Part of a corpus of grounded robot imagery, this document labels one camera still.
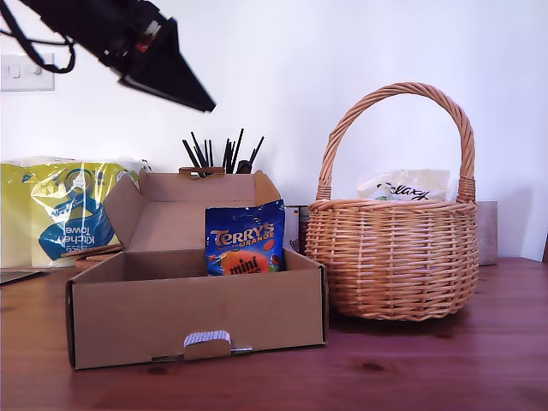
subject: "yellow packaging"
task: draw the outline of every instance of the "yellow packaging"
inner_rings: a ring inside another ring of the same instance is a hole
[[[64,159],[52,159],[48,164],[28,163],[25,167],[3,164],[9,170],[3,173],[3,183],[4,177],[10,178],[5,187],[10,193],[17,193],[7,199],[3,189],[3,202],[9,204],[7,210],[3,208],[3,223],[12,216],[17,216],[18,223],[2,229],[2,267],[72,265],[72,260],[60,259],[61,254],[118,243],[103,200],[125,174],[130,173],[137,182],[140,163],[125,162],[128,167],[114,162]],[[20,259],[15,261],[8,251],[4,253],[6,241],[14,245],[5,249],[16,248]]]

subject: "black cable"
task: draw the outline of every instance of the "black cable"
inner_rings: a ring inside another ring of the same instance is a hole
[[[76,63],[76,53],[74,52],[74,42],[70,41],[67,36],[63,35],[63,38],[65,40],[65,43],[67,43],[66,46],[68,47],[68,50],[70,51],[70,60],[68,61],[67,67],[59,68],[55,64],[47,64],[44,62],[42,56],[34,49],[33,42],[27,39],[25,33],[19,27],[19,24],[17,24],[17,20],[9,11],[8,5],[6,4],[6,2],[4,2],[4,0],[0,0],[0,13],[2,14],[3,19],[6,21],[6,24],[11,30],[11,33],[9,35],[11,37],[15,37],[15,39],[21,45],[22,49],[37,65],[39,65],[42,69],[46,71],[50,71],[56,74],[65,74],[72,71],[72,69],[74,68],[74,64]]]
[[[15,39],[15,35],[13,33],[10,33],[10,32],[6,32],[5,30],[1,29],[0,28],[0,33],[1,34],[4,34],[6,36],[9,36],[9,37],[13,37]],[[37,45],[54,45],[54,46],[59,46],[59,47],[64,47],[66,45],[69,45],[70,43],[74,43],[74,41],[50,41],[50,40],[38,40],[38,39],[30,39],[30,38],[27,38],[28,41],[30,41],[31,43],[36,43]]]

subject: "terry's chocolate orange mini bag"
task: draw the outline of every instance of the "terry's chocolate orange mini bag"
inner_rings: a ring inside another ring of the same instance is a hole
[[[257,207],[205,209],[205,256],[212,276],[280,271],[283,200]]]

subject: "open cardboard box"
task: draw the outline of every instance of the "open cardboard box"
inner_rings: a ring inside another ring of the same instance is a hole
[[[124,176],[104,207],[124,251],[67,283],[73,368],[195,359],[326,344],[325,269],[284,250],[286,271],[208,277],[205,208],[278,200],[261,171],[208,176]],[[229,342],[183,347],[194,333]]]

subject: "basket handle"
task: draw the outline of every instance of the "basket handle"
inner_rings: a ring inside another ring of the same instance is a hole
[[[470,120],[464,110],[453,100],[440,92],[436,87],[422,83],[395,83],[390,86],[379,88],[376,92],[367,94],[344,115],[335,129],[329,135],[329,142],[325,149],[322,170],[319,173],[318,193],[316,200],[331,199],[331,174],[333,172],[333,160],[337,154],[337,148],[343,139],[344,134],[354,120],[366,109],[397,94],[417,94],[428,97],[441,105],[450,115],[461,135],[461,175],[459,178],[459,191],[456,200],[460,203],[475,202],[476,189],[474,181],[474,131],[470,126]]]

